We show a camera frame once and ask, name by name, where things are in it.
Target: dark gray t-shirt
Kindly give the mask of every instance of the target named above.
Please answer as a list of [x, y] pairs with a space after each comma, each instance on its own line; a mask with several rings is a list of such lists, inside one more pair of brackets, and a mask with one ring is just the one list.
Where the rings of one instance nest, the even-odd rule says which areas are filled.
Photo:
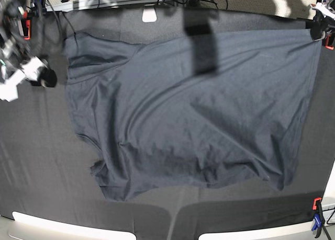
[[289, 185], [320, 47], [308, 30], [151, 44], [68, 38], [69, 112], [75, 133], [97, 148], [92, 173], [105, 197], [253, 176]]

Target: clamp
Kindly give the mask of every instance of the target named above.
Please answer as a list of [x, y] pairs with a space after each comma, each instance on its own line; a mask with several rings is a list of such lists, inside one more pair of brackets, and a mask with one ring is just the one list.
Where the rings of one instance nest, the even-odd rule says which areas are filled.
[[313, 210], [315, 210], [315, 214], [314, 214], [314, 225], [312, 227], [312, 231], [317, 230], [316, 236], [315, 238], [319, 238], [321, 235], [322, 230], [325, 232], [328, 240], [331, 240], [331, 237], [325, 227], [325, 218], [323, 217], [323, 211], [322, 211], [322, 206], [321, 206], [321, 198], [318, 197], [316, 199], [314, 199], [314, 203], [313, 203]]
[[323, 40], [323, 45], [333, 50], [335, 41], [335, 0], [317, 0], [316, 4], [310, 4], [309, 9], [316, 11], [314, 22], [310, 29], [313, 40]]

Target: table surface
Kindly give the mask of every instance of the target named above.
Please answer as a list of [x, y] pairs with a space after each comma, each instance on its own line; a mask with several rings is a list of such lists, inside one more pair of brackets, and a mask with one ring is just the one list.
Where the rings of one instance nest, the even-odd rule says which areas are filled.
[[[155, 23], [142, 22], [142, 9], [94, 9], [65, 14], [76, 32], [129, 43], [149, 43], [195, 32], [304, 28], [302, 21], [216, 10], [156, 10]], [[72, 29], [60, 14], [67, 36]], [[32, 42], [34, 42], [34, 22]], [[135, 199], [107, 201], [89, 167], [93, 148], [80, 141], [65, 99], [66, 59], [55, 18], [46, 18], [45, 54], [56, 70], [55, 89], [19, 86], [20, 98], [0, 103], [0, 214], [17, 211], [49, 220], [128, 231], [137, 239], [197, 239], [203, 233], [255, 230], [310, 221], [334, 162], [334, 52], [322, 49], [313, 97], [299, 147], [293, 183], [281, 192], [253, 178], [221, 189], [167, 187]]]

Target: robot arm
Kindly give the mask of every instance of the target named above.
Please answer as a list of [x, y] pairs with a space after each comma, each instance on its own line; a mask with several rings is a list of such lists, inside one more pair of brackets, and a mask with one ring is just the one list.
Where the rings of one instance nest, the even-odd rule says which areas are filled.
[[[42, 6], [35, 0], [39, 13]], [[30, 81], [33, 86], [54, 87], [57, 77], [48, 68], [46, 60], [39, 58], [42, 47], [43, 15], [37, 19], [39, 44], [30, 46], [18, 31], [18, 21], [24, 19], [26, 0], [0, 0], [0, 99], [12, 101], [18, 98], [17, 85]]]
[[335, 33], [335, 0], [318, 0], [316, 4], [310, 4], [310, 9], [316, 11], [314, 23], [310, 34], [313, 40], [328, 40]]

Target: red clamp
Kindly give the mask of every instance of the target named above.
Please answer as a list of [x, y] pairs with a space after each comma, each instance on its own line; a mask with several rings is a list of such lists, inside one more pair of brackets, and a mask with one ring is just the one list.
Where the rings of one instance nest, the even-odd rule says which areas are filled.
[[321, 197], [318, 197], [318, 198], [314, 199], [313, 210], [316, 210], [316, 202], [317, 202], [317, 201], [321, 201], [321, 200], [322, 200]]
[[325, 48], [329, 50], [334, 50], [334, 47], [332, 45], [329, 45], [329, 38], [330, 38], [330, 35], [326, 37], [326, 40], [324, 41], [323, 45], [325, 46]]
[[30, 40], [30, 33], [31, 33], [31, 30], [30, 30], [30, 19], [27, 19], [26, 21], [25, 21], [25, 23], [26, 23], [26, 30], [27, 30], [27, 32], [26, 32], [26, 34], [25, 34], [25, 40]]

